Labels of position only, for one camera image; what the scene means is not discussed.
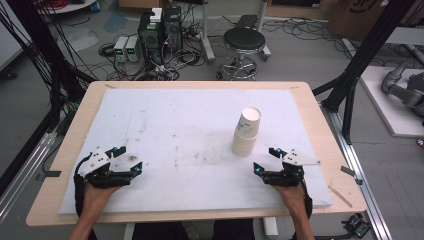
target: gray floor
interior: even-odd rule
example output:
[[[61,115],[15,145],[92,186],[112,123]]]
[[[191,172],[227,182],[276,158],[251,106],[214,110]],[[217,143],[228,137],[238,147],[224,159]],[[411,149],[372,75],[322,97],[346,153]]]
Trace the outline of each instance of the gray floor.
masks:
[[[119,34],[134,34],[138,27],[137,21],[123,21],[116,11],[102,11],[96,14],[80,11],[64,14],[60,18],[62,23],[66,24],[91,18],[90,21],[75,26],[89,28],[99,37],[98,44],[79,52],[88,65],[105,61],[98,55],[99,46],[112,42]],[[210,28],[223,20],[211,20]],[[220,24],[218,29],[229,27],[230,24]],[[212,35],[223,32],[215,31]],[[263,62],[259,56],[253,56],[259,65],[257,81],[305,81],[311,88],[315,88],[336,78],[349,64],[349,59],[343,52],[337,51],[331,41],[299,40],[281,29],[273,32],[264,30],[263,33],[272,57]],[[222,47],[219,37],[211,38],[211,44],[217,60],[212,64],[180,70],[178,80],[215,80],[219,63],[230,53]],[[403,58],[388,48],[380,52],[380,57],[387,60]],[[48,91],[31,62],[22,56],[12,66],[18,73],[18,78],[0,78],[0,146],[3,153],[0,173],[3,173],[13,160],[49,108]],[[127,69],[135,67],[137,65],[130,65]],[[110,67],[104,68],[106,71],[112,71]],[[107,78],[103,69],[96,69],[94,73],[100,79]],[[318,96],[317,100],[325,99],[326,95],[327,93]],[[361,84],[358,84],[355,99],[352,141],[393,239],[422,238],[424,190],[420,186],[424,184],[423,149],[416,146],[413,138],[390,135]],[[47,167],[52,159],[53,157],[47,161]],[[72,226],[34,228],[25,224],[26,215],[42,184],[42,181],[35,179],[36,176],[31,178],[0,225],[1,239],[64,239],[71,231]],[[347,220],[349,216],[314,215],[311,219],[314,232],[316,235],[344,234],[340,221]],[[198,222],[198,226],[202,238],[211,236],[211,222]],[[289,218],[278,218],[278,228],[278,239],[288,239],[293,233]],[[124,233],[123,224],[99,225],[96,229],[99,239],[121,239]],[[259,220],[255,220],[255,232],[257,239],[265,239]],[[375,239],[375,236],[370,232],[364,239]]]

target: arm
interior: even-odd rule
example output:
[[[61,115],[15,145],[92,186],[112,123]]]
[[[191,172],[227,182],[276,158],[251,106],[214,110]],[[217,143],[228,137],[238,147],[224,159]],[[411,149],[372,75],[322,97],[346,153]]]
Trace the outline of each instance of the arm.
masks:
[[[314,234],[305,209],[305,194],[301,185],[296,187],[273,186],[280,193],[293,219],[298,240],[313,240]]]
[[[72,230],[72,233],[69,235],[68,240],[81,240],[88,238],[91,229],[100,217],[100,214],[109,201],[109,198],[118,189],[119,187],[99,189],[93,187],[90,183],[85,184],[84,207],[81,217],[78,219],[78,222]]]

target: electronic device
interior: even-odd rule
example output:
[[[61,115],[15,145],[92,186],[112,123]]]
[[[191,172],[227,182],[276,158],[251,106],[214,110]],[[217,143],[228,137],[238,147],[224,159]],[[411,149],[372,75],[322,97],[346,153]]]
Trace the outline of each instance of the electronic device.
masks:
[[[151,22],[151,13],[151,10],[145,11],[140,19],[138,35],[140,36],[141,50],[147,64],[152,61],[156,65],[163,65],[162,47],[165,38],[163,24],[162,22]]]
[[[150,14],[151,22],[160,22],[162,21],[162,8],[152,8],[153,14]]]
[[[113,51],[115,52],[115,59],[118,62],[128,61],[127,52],[125,51],[125,46],[127,45],[128,37],[119,37]]]
[[[128,61],[138,62],[140,60],[141,45],[140,38],[138,36],[129,37],[125,49],[127,51]]]
[[[181,28],[181,7],[167,7],[163,16],[168,48],[174,51],[183,49]]]

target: wooden table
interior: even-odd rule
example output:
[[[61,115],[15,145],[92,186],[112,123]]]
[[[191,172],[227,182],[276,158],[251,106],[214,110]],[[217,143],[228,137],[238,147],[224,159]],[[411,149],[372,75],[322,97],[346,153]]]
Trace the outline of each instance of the wooden table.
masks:
[[[28,214],[30,226],[75,224],[76,214],[60,215],[58,210],[67,188],[72,167],[83,146],[84,139],[102,102],[110,88],[134,89],[282,89],[290,90],[303,120],[310,143],[333,198],[333,205],[314,209],[314,214],[354,213],[366,209],[366,204],[352,176],[342,172],[347,164],[333,134],[313,96],[304,82],[94,82],[90,85],[75,118],[66,134],[62,146],[52,164],[52,171],[62,171],[58,178],[46,178]],[[285,208],[260,210],[208,210],[157,213],[103,214],[99,222],[124,223],[166,220],[205,220],[225,218],[268,217],[288,215]]]

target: white paper sheet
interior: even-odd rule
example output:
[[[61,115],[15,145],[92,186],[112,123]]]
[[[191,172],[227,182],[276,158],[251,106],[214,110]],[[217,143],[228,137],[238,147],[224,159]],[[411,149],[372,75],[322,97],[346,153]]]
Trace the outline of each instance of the white paper sheet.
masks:
[[[249,157],[231,152],[241,111],[261,111],[258,138]],[[105,212],[150,212],[269,208],[281,197],[253,173],[253,162],[280,171],[269,147],[314,156],[296,105],[286,90],[110,89],[75,165],[97,146],[126,146],[111,170],[128,171],[143,161],[143,173],[114,193]],[[332,204],[319,166],[305,166],[316,207]],[[59,213],[74,213],[74,185]]]

